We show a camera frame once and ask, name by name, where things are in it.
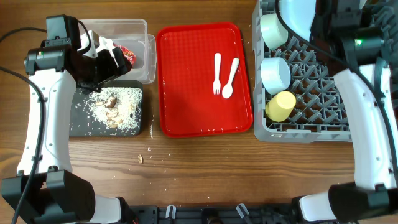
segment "rice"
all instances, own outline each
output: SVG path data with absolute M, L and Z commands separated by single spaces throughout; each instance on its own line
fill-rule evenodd
M 107 113 L 111 112 L 113 108 L 106 108 L 105 104 L 96 105 L 97 102 L 105 102 L 111 96 L 116 98 L 116 104 L 113 108 L 117 108 L 118 118 L 122 123 L 117 124 L 117 128 L 130 131 L 139 126 L 139 120 L 136 119 L 139 114 L 139 103 L 142 100 L 142 90 L 140 88 L 125 88 L 125 87 L 108 87 L 103 88 L 101 93 L 92 92 L 89 95 L 89 100 L 86 102 L 89 105 L 89 110 L 95 121 L 99 121 L 107 128 L 109 126 Z

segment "white plastic spoon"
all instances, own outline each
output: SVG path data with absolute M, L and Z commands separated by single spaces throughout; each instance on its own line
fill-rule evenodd
M 223 97 L 228 99 L 231 97 L 233 89 L 232 89 L 232 81 L 234 80 L 236 70 L 238 69 L 239 59 L 234 58 L 232 61 L 231 72 L 229 73 L 228 83 L 223 88 Z

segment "fork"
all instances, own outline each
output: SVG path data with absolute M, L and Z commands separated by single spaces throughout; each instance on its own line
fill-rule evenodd
M 219 95 L 220 89 L 221 89 L 220 65 L 221 65 L 221 54 L 216 53 L 214 55 L 214 67 L 215 67 L 215 71 L 216 71 L 216 78 L 214 79 L 214 82 L 213 82 L 213 94 L 214 95 Z

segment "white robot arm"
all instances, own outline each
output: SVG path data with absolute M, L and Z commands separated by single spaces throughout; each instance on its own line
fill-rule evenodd
M 306 1 L 306 4 L 295 0 L 277 2 L 279 2 L 280 16 L 285 24 L 295 32 L 295 35 L 314 43 L 316 40 L 312 32 L 316 28 L 313 22 L 317 7 L 330 4 L 328 13 L 333 15 L 331 20 L 335 19 L 335 21 L 329 21 L 325 14 L 319 16 L 325 20 L 322 22 L 329 22 L 331 26 L 337 26 L 336 24 L 340 23 L 341 29 L 344 26 L 342 21 L 345 16 L 349 17 L 350 22 L 355 19 L 360 22 L 361 11 L 358 9 L 362 9 L 365 1 L 317 2 L 310 0 Z M 300 210 L 301 222 L 336 219 L 352 222 L 385 215 L 388 213 L 387 210 L 391 209 L 389 206 L 391 198 L 388 197 L 388 192 L 397 188 L 397 171 L 394 170 L 393 163 L 398 160 L 396 154 L 398 131 L 390 94 L 391 71 L 388 66 L 376 63 L 377 58 L 382 57 L 383 42 L 382 40 L 378 43 L 373 42 L 372 44 L 375 45 L 370 46 L 367 41 L 372 35 L 377 37 L 377 31 L 375 29 L 359 30 L 359 27 L 352 27 L 353 24 L 347 26 L 350 25 L 352 31 L 344 33 L 339 30 L 337 34 L 333 34 L 333 28 L 336 27 L 332 27 L 327 30 L 330 33 L 324 34 L 323 38 L 328 37 L 328 44 L 336 55 L 343 56 L 348 63 L 352 63 L 352 67 L 357 68 L 353 71 L 347 68 L 334 75 L 335 85 L 345 103 L 353 140 L 355 183 L 334 185 L 327 192 L 296 198 L 294 201 Z M 364 56 L 369 53 L 366 52 L 367 47 L 372 49 L 369 58 Z M 374 92 L 358 76 L 357 71 L 366 78 L 371 88 L 383 93 L 385 97 L 381 99 L 381 105 L 376 103 L 376 97 L 379 96 L 374 96 Z M 386 117 L 383 117 L 381 110 L 386 112 Z M 386 128 L 386 119 L 390 129 Z M 394 143 L 393 148 L 390 145 L 391 138 Z
M 77 23 L 75 18 L 65 15 L 48 17 L 45 47 L 28 53 L 26 72 L 45 103 L 40 159 L 35 173 L 31 174 L 40 126 L 39 96 L 31 87 L 24 153 L 17 177 L 3 180 L 2 196 L 16 209 L 21 189 L 33 175 L 32 187 L 27 189 L 31 196 L 23 200 L 24 206 L 19 211 L 26 223 L 132 223 L 134 214 L 123 198 L 94 195 L 90 183 L 72 174 L 68 140 L 76 83 L 84 82 L 95 88 L 132 67 L 112 40 L 87 30 L 80 37 Z M 47 183 L 47 189 L 40 189 L 43 182 Z

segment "wooden surface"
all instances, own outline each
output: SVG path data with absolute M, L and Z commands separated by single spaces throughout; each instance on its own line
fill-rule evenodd
M 1 1 L 0 35 L 19 27 L 45 28 L 45 17 L 67 14 L 79 19 L 145 19 L 148 33 L 163 27 L 233 22 L 243 33 L 251 89 L 254 88 L 251 14 L 255 1 Z M 23 32 L 1 43 L 0 65 L 24 73 L 27 51 L 45 34 Z M 0 178 L 16 174 L 29 115 L 26 83 L 0 74 Z M 70 159 L 76 175 L 97 194 L 122 196 L 130 205 L 236 205 L 289 202 L 298 195 L 325 191 L 353 181 L 351 143 L 275 144 L 260 142 L 253 128 L 241 134 L 170 139 L 160 130 L 157 81 L 144 85 L 142 132 L 134 138 L 71 138 Z M 149 130 L 153 121 L 153 139 Z M 138 164 L 137 156 L 144 156 Z M 13 209 L 0 198 L 0 223 Z M 394 223 L 396 217 L 363 223 Z

